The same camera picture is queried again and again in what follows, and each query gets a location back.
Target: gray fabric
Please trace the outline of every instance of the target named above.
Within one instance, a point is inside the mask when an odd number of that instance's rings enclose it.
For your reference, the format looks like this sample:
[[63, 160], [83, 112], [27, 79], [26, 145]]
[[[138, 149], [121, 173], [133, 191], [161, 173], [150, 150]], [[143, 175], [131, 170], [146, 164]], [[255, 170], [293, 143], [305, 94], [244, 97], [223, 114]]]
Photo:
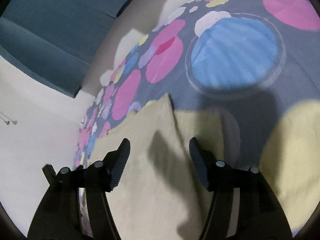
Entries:
[[35, 80], [74, 97], [128, 0], [11, 0], [0, 54]]

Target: yellow fabric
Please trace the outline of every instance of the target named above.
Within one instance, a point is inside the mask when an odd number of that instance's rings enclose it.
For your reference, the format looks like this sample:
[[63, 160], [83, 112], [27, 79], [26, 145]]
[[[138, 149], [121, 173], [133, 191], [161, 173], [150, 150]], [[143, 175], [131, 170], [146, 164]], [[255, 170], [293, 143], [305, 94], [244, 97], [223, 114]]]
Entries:
[[114, 84], [116, 84], [116, 83], [119, 81], [119, 79], [121, 78], [121, 75], [122, 75], [123, 70], [124, 70], [124, 66], [123, 66], [123, 67], [118, 71], [118, 73], [116, 74], [115, 80], [113, 81]]
[[149, 34], [143, 36], [142, 39], [138, 42], [138, 45], [141, 46], [143, 43], [145, 43], [148, 37]]
[[291, 230], [300, 228], [320, 200], [319, 101], [302, 101], [285, 113], [264, 147], [260, 170]]
[[207, 3], [205, 6], [208, 7], [208, 8], [211, 8], [211, 7], [215, 7], [215, 6], [218, 6], [218, 5], [221, 5], [221, 4], [225, 4], [227, 3], [229, 0], [211, 0], [209, 3]]
[[173, 113], [165, 95], [138, 113], [130, 112], [119, 126], [96, 140], [90, 164], [117, 149], [123, 138], [131, 143], [119, 186], [107, 193], [122, 239], [200, 237], [212, 193], [201, 186], [191, 162], [188, 142], [193, 136], [223, 158], [219, 115], [213, 111]]

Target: patterned bedsheet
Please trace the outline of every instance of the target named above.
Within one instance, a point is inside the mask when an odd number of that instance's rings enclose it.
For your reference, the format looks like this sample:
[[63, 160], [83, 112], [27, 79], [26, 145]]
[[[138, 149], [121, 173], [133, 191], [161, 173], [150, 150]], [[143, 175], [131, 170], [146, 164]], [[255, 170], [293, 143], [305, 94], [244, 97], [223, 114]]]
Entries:
[[236, 167], [258, 166], [279, 119], [320, 99], [320, 19], [308, 0], [194, 0], [129, 52], [88, 109], [75, 167], [131, 110], [169, 93], [175, 109], [221, 110]]

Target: white wall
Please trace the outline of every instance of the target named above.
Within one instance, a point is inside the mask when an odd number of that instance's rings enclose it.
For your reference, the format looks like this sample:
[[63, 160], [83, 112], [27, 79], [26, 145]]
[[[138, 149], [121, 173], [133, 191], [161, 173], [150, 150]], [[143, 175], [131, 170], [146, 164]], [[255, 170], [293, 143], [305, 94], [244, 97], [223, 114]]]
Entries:
[[49, 184], [41, 168], [72, 167], [79, 125], [46, 111], [19, 95], [0, 76], [0, 111], [17, 120], [0, 120], [0, 201], [27, 235]]
[[86, 109], [94, 100], [94, 96], [82, 91], [76, 99], [63, 95], [33, 80], [2, 57], [0, 57], [0, 76], [20, 96], [27, 98], [42, 109], [77, 124], [80, 124]]

